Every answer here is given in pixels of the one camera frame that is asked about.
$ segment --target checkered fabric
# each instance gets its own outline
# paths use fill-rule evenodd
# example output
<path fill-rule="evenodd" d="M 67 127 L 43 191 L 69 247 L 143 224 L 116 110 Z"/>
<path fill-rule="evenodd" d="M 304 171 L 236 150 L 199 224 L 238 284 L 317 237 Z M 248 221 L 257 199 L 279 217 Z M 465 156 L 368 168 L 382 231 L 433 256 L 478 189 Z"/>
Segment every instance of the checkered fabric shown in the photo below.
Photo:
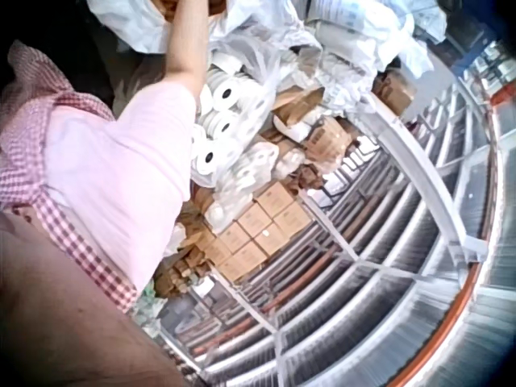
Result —
<path fill-rule="evenodd" d="M 31 205 L 53 242 L 88 274 L 124 313 L 135 303 L 135 286 L 102 261 L 77 233 L 45 185 L 44 141 L 54 106 L 71 106 L 114 120 L 98 98 L 73 90 L 65 75 L 42 52 L 19 41 L 9 51 L 16 82 L 0 103 L 0 208 Z"/>

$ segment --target storage rack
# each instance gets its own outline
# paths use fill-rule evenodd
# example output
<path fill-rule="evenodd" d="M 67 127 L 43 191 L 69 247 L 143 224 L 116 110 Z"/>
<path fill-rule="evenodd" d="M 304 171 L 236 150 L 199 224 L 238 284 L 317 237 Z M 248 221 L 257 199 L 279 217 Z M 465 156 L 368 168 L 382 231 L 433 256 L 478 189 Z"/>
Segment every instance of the storage rack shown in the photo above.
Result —
<path fill-rule="evenodd" d="M 514 293 L 483 284 L 503 278 L 498 225 L 505 181 L 514 185 L 503 165 L 516 163 L 516 130 L 485 104 L 475 66 L 412 134 L 386 109 L 362 118 L 372 152 L 301 196 L 317 222 L 238 287 L 215 272 L 227 300 L 163 331 L 166 344 L 213 385 L 378 386 L 438 382 L 443 351 L 459 351 L 469 319 L 487 323 L 488 299 L 506 311 L 489 317 L 514 332 Z"/>

